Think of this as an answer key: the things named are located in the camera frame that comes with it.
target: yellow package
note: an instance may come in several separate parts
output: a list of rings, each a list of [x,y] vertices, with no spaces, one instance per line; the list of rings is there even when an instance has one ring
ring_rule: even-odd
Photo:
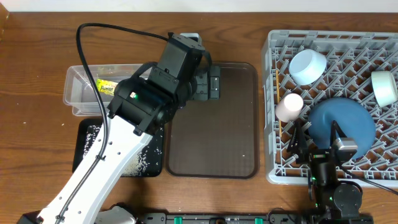
[[[112,82],[112,81],[107,81],[107,80],[97,79],[96,85],[97,85],[98,91],[103,92],[107,95],[113,96],[114,89],[116,88],[116,85],[118,85],[118,83]]]

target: green connector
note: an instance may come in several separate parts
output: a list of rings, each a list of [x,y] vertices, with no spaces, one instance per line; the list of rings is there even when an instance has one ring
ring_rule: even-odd
[[[262,218],[255,218],[254,219],[254,224],[263,224]]]
[[[174,224],[182,224],[182,217],[175,217]]]

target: wooden table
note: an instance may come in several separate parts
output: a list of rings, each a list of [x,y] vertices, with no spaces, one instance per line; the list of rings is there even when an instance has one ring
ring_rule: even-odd
[[[167,35],[197,32],[214,60],[248,62],[259,73],[259,122],[264,124],[261,47],[272,29],[396,32],[398,14],[304,13],[11,13],[0,43],[0,223],[44,208],[71,176],[82,117],[63,104],[69,66],[81,64],[76,28],[105,22]],[[116,30],[83,32],[89,64],[156,61],[164,42]],[[310,208],[306,186],[266,180],[264,141],[260,169],[250,180],[173,177],[123,178],[103,208],[125,202],[134,210],[172,213],[267,213]],[[397,223],[398,198],[365,189],[361,212],[376,223]]]

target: white round object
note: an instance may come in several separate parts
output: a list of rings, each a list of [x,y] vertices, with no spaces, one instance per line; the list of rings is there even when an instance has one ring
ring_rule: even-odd
[[[317,80],[326,69],[326,57],[314,50],[299,52],[289,65],[289,72],[298,85],[308,85]]]
[[[396,81],[391,72],[372,72],[373,92],[380,107],[387,106],[398,100]]]
[[[300,115],[303,105],[303,98],[300,95],[290,93],[276,105],[275,114],[283,122],[294,121]]]

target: white wall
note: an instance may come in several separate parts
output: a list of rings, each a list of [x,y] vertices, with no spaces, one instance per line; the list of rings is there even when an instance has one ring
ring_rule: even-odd
[[[398,12],[398,0],[0,0],[10,12]]]

